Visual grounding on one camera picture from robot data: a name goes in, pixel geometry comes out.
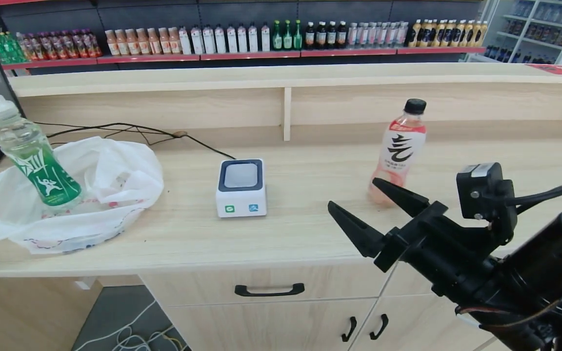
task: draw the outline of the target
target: cabinet door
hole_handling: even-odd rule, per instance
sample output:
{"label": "cabinet door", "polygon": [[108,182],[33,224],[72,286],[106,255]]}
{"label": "cabinet door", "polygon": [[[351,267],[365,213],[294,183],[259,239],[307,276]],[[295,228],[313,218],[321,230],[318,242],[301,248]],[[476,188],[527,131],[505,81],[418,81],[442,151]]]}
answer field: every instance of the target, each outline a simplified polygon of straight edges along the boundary
{"label": "cabinet door", "polygon": [[[193,351],[347,351],[376,298],[168,307]],[[342,334],[354,331],[346,342]]]}
{"label": "cabinet door", "polygon": [[[455,304],[436,295],[381,297],[352,351],[472,351],[493,337],[455,316]],[[389,320],[383,333],[381,315]]]}

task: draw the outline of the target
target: gray floor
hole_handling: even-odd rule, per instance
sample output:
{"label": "gray floor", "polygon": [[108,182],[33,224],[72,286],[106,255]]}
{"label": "gray floor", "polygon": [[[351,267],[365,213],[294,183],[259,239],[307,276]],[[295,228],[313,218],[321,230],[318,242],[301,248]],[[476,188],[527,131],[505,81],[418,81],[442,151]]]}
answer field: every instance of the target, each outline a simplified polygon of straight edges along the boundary
{"label": "gray floor", "polygon": [[[143,285],[103,288],[72,349],[76,350],[84,342],[113,333],[123,325],[130,323],[153,300],[154,298]],[[134,334],[138,334],[146,340],[153,332],[163,331],[169,326],[169,319],[158,304],[154,304],[138,319],[132,329]],[[167,335],[178,338],[185,345],[175,329],[169,331]],[[116,343],[116,336],[113,335],[107,339],[86,345],[81,351],[111,351]],[[130,345],[137,345],[138,343],[139,341],[132,340]],[[152,342],[150,346],[153,351],[174,351],[175,349],[170,346],[169,340],[162,337]]]}

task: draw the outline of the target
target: white plastic bag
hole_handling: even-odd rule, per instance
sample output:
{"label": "white plastic bag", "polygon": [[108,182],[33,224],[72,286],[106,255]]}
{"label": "white plastic bag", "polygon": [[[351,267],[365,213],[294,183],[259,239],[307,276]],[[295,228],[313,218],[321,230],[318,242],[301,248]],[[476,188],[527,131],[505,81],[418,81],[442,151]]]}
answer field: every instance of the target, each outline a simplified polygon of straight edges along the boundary
{"label": "white plastic bag", "polygon": [[83,188],[84,202],[53,217],[17,167],[0,173],[0,240],[32,254],[85,249],[123,233],[163,190],[162,166],[149,147],[92,137],[54,150]]}

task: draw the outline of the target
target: counter top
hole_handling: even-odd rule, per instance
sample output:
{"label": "counter top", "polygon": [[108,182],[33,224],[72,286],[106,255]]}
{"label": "counter top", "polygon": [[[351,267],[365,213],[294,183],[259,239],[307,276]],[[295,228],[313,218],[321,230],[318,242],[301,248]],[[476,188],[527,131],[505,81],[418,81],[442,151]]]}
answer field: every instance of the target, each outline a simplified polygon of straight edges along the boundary
{"label": "counter top", "polygon": [[[427,127],[428,142],[412,167],[407,187],[448,205],[448,216],[457,222],[480,224],[462,220],[459,211],[455,175],[467,164],[501,162],[504,177],[513,180],[517,195],[562,184],[562,121],[429,122]],[[366,197],[384,129],[385,125],[375,124],[296,126],[290,143],[279,140],[278,127],[190,131],[235,157],[263,158],[268,216],[218,218],[214,191],[223,157],[191,140],[170,140],[152,147],[163,166],[163,194],[131,229],[69,255],[32,257],[4,240],[0,277],[359,260],[359,253],[328,215],[326,203],[334,200],[383,232],[409,220],[400,209],[382,209]],[[131,138],[143,142],[136,134]],[[8,165],[4,161],[0,171]],[[522,214],[509,247],[527,240],[560,211],[562,197]]]}
{"label": "counter top", "polygon": [[375,84],[504,82],[562,84],[524,64],[469,62],[154,69],[9,78],[21,98],[67,94]]}

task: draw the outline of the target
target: robotic arm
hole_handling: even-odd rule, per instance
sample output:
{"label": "robotic arm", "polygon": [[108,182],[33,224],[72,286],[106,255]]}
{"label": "robotic arm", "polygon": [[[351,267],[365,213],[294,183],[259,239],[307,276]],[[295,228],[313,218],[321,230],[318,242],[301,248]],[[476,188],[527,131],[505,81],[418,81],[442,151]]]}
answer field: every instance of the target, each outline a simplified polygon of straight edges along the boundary
{"label": "robotic arm", "polygon": [[383,235],[335,202],[328,211],[364,257],[387,272],[407,262],[433,284],[432,291],[457,304],[479,328],[512,351],[562,351],[562,213],[511,255],[491,253],[513,238],[518,214],[562,195],[562,186],[515,197],[498,163],[468,166],[457,174],[464,218],[486,220],[467,228],[444,216],[448,207],[383,179],[373,184],[412,220]]}

